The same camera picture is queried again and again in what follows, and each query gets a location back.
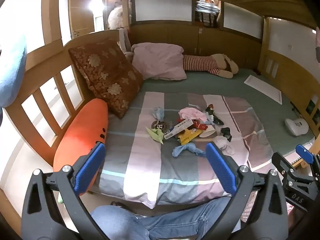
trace blue plush toy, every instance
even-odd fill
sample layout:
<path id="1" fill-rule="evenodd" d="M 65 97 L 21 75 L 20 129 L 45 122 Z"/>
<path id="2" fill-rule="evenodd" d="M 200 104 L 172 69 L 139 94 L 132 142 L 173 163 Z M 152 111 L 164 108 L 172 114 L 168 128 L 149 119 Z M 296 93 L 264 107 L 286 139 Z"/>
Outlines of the blue plush toy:
<path id="1" fill-rule="evenodd" d="M 0 54 L 0 125 L 2 108 L 16 99 L 21 87 L 27 59 L 26 38 L 23 34 L 1 42 Z"/>

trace stuffed animal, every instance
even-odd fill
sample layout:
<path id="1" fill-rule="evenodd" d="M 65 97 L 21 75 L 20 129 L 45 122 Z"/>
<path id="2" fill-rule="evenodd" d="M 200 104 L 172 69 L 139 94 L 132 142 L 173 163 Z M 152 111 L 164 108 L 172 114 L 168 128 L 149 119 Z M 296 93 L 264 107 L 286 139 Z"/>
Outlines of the stuffed animal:
<path id="1" fill-rule="evenodd" d="M 208 57 L 183 55 L 183 69 L 208 71 L 224 78 L 232 78 L 239 70 L 237 64 L 224 54 L 214 54 Z"/>

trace person's leg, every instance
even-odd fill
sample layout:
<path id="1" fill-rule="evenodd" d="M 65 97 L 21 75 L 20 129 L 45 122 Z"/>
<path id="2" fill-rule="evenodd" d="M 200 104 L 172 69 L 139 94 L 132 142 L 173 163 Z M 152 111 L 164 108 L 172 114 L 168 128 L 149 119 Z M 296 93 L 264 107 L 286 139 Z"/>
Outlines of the person's leg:
<path id="1" fill-rule="evenodd" d="M 201 239 L 218 219 L 230 198 L 221 197 L 188 210 L 172 212 L 155 217 L 139 218 L 148 231 L 150 239 L 195 236 Z M 240 229 L 240 221 L 234 231 Z"/>
<path id="2" fill-rule="evenodd" d="M 111 240 L 150 240 L 146 228 L 133 213 L 123 208 L 100 206 L 91 216 Z"/>

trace paper cup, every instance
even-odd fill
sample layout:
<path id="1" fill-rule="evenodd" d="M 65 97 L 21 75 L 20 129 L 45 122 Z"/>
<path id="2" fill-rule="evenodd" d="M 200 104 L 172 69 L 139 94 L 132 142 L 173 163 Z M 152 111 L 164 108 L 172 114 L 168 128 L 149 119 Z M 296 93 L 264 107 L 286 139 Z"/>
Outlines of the paper cup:
<path id="1" fill-rule="evenodd" d="M 216 130 L 212 125 L 208 125 L 207 130 L 202 132 L 202 134 L 200 134 L 199 137 L 201 137 L 201 138 L 208 137 L 208 136 L 212 135 L 215 131 Z"/>

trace green bed sheet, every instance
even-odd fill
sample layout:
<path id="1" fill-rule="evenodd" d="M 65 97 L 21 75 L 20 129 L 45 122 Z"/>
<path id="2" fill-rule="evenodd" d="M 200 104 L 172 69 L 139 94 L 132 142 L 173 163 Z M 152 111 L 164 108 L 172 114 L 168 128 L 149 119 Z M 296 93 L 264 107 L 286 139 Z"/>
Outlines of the green bed sheet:
<path id="1" fill-rule="evenodd" d="M 258 76 L 252 70 L 240 69 L 232 79 L 221 78 L 207 72 L 186 72 L 187 79 L 182 81 L 145 80 L 142 91 L 163 93 L 194 93 L 199 95 L 223 95 L 240 97 L 248 101 L 263 123 L 265 133 L 274 152 L 286 156 L 295 150 L 298 144 L 309 143 L 314 135 L 308 133 L 298 137 L 292 136 L 285 128 L 286 118 L 296 119 L 290 100 L 282 93 L 282 105 L 268 96 L 244 84 L 249 75 L 253 75 L 267 83 L 264 76 Z"/>

